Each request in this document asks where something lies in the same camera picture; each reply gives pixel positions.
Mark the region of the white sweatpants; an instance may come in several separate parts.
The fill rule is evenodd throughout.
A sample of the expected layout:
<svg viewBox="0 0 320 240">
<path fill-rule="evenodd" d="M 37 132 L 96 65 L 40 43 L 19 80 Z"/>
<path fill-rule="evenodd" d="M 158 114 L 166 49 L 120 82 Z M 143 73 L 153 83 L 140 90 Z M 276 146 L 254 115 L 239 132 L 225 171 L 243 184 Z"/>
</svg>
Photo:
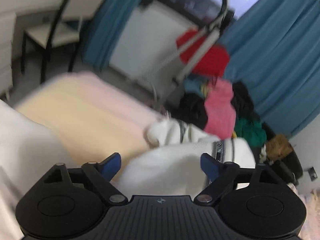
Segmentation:
<svg viewBox="0 0 320 240">
<path fill-rule="evenodd" d="M 209 153 L 217 139 L 195 132 L 192 141 L 154 140 L 149 147 L 142 132 L 128 125 L 85 123 L 83 118 L 62 119 L 67 133 L 55 136 L 6 103 L 1 103 L 1 239 L 20 239 L 14 215 L 18 200 L 55 164 L 69 166 L 102 161 L 121 155 L 121 171 L 114 182 L 127 196 L 189 195 L 203 188 L 206 175 L 200 156 Z"/>
</svg>

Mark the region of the pastel duvet bedding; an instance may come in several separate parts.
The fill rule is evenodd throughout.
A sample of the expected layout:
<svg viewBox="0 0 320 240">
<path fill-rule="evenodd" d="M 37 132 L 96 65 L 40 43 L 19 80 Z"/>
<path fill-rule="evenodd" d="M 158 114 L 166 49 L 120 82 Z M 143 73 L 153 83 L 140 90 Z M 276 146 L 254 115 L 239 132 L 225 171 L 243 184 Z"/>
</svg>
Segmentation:
<svg viewBox="0 0 320 240">
<path fill-rule="evenodd" d="M 78 165 L 100 162 L 117 152 L 125 167 L 149 150 L 146 130 L 162 118 L 91 72 L 59 75 L 15 108 L 51 129 Z"/>
</svg>

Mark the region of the pink garment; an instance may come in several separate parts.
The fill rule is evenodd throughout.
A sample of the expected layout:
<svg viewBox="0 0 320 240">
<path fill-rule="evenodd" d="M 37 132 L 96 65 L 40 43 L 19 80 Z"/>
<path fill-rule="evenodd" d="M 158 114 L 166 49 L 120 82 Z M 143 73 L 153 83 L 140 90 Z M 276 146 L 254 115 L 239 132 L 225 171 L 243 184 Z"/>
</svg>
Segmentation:
<svg viewBox="0 0 320 240">
<path fill-rule="evenodd" d="M 232 84 L 217 78 L 208 87 L 210 90 L 204 102 L 208 121 L 204 131 L 222 140 L 231 138 L 236 120 L 236 111 L 231 104 L 234 96 Z"/>
</svg>

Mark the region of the green garment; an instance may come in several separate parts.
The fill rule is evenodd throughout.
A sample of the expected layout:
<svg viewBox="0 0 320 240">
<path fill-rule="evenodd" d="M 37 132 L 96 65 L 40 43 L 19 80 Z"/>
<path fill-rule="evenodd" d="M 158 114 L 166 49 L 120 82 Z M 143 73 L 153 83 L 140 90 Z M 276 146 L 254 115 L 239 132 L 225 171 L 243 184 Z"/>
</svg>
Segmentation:
<svg viewBox="0 0 320 240">
<path fill-rule="evenodd" d="M 244 138 L 252 147 L 262 147 L 267 141 L 266 132 L 257 120 L 237 118 L 234 131 L 237 137 Z"/>
</svg>

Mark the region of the brown paper bag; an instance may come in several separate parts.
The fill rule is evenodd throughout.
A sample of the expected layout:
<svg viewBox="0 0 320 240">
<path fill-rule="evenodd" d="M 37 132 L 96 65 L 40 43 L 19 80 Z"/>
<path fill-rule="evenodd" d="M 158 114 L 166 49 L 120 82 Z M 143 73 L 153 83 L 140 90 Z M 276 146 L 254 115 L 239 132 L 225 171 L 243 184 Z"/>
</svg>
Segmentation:
<svg viewBox="0 0 320 240">
<path fill-rule="evenodd" d="M 266 143 L 267 158 L 271 161 L 282 160 L 293 152 L 293 147 L 287 137 L 278 134 Z"/>
</svg>

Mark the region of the black garment pile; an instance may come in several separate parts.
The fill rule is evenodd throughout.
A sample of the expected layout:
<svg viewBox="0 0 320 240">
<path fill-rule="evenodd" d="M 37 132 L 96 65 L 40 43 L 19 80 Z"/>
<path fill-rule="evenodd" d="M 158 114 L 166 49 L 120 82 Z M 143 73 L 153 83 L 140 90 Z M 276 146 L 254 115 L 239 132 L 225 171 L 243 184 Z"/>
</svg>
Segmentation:
<svg viewBox="0 0 320 240">
<path fill-rule="evenodd" d="M 236 117 L 245 118 L 249 121 L 259 121 L 260 116 L 254 111 L 254 104 L 246 86 L 239 81 L 232 84 L 232 89 L 231 105 L 235 109 Z M 185 92 L 180 100 L 175 118 L 204 129 L 208 122 L 204 102 L 204 94 L 201 91 Z"/>
</svg>

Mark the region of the red garment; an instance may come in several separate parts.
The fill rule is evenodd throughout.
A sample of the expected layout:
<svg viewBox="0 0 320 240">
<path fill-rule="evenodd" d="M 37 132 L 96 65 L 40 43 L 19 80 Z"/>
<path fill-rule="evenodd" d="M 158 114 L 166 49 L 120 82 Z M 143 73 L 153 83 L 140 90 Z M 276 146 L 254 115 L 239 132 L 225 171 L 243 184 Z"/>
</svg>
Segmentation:
<svg viewBox="0 0 320 240">
<path fill-rule="evenodd" d="M 185 51 L 179 52 L 180 61 L 184 63 L 185 69 L 194 56 L 199 55 L 196 58 L 197 62 L 193 64 L 191 69 L 185 71 L 185 76 L 195 74 L 205 77 L 223 77 L 230 61 L 227 49 L 220 44 L 211 44 L 208 48 L 204 48 L 203 45 L 207 45 L 206 39 L 208 36 L 196 37 L 199 33 L 199 30 L 189 29 L 176 39 L 177 49 L 182 49 L 183 45 L 187 45 L 187 42 L 191 42 L 195 38 L 195 41 Z"/>
</svg>

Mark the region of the blue curtain right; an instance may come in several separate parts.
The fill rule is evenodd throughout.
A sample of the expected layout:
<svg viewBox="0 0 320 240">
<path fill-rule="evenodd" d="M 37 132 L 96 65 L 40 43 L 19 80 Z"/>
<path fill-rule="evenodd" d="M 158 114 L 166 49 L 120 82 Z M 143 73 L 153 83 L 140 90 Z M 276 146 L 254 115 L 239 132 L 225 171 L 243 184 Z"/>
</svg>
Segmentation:
<svg viewBox="0 0 320 240">
<path fill-rule="evenodd" d="M 319 115 L 319 0 L 259 0 L 219 42 L 225 79 L 246 85 L 274 132 L 293 136 Z"/>
</svg>

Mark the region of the blue curtain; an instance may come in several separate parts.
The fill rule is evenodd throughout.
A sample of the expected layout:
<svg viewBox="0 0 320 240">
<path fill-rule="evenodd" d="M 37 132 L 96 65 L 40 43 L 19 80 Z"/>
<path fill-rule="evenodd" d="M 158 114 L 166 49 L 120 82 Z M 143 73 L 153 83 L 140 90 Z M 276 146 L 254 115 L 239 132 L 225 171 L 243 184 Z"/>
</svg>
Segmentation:
<svg viewBox="0 0 320 240">
<path fill-rule="evenodd" d="M 274 132 L 293 136 L 319 115 L 319 0 L 259 0 L 219 42 L 225 79 L 246 85 Z"/>
<path fill-rule="evenodd" d="M 105 69 L 133 10 L 141 0 L 104 0 L 84 33 L 81 56 L 96 70 Z"/>
</svg>

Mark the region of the blue curtain left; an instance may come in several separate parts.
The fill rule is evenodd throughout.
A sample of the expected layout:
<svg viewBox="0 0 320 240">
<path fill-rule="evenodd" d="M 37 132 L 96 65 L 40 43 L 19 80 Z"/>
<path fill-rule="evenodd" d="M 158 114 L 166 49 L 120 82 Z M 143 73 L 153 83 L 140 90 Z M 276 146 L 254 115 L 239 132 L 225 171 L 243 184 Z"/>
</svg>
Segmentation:
<svg viewBox="0 0 320 240">
<path fill-rule="evenodd" d="M 81 56 L 96 70 L 105 69 L 133 10 L 141 0 L 104 0 L 84 33 Z"/>
</svg>

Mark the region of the white black chair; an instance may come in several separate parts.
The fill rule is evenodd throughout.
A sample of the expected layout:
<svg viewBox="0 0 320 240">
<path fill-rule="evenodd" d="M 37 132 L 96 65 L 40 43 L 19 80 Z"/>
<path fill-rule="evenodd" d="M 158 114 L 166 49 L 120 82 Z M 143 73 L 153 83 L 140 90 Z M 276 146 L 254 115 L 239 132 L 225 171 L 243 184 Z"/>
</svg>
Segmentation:
<svg viewBox="0 0 320 240">
<path fill-rule="evenodd" d="M 24 29 L 21 72 L 25 73 L 26 45 L 30 42 L 42 55 L 40 83 L 46 81 L 47 64 L 54 48 L 74 46 L 68 71 L 73 66 L 82 42 L 82 24 L 90 21 L 104 0 L 63 0 L 53 22 Z"/>
</svg>

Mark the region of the white desk with drawers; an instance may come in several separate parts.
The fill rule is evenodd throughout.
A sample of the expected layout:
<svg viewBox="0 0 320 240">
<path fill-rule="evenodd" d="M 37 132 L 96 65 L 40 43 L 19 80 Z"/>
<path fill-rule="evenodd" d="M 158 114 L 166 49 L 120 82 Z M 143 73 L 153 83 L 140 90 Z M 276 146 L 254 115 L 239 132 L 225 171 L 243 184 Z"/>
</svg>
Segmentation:
<svg viewBox="0 0 320 240">
<path fill-rule="evenodd" d="M 12 60 L 20 57 L 23 30 L 51 21 L 63 0 L 1 0 L 1 95 L 10 99 Z"/>
</svg>

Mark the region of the wall power socket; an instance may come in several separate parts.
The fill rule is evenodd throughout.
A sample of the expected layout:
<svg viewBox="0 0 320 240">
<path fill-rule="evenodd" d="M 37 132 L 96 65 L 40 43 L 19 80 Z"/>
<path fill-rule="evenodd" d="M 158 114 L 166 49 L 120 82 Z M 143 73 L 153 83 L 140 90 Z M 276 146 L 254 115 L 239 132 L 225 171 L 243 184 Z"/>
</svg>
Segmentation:
<svg viewBox="0 0 320 240">
<path fill-rule="evenodd" d="M 308 168 L 308 174 L 311 181 L 315 181 L 318 178 L 314 167 Z"/>
</svg>

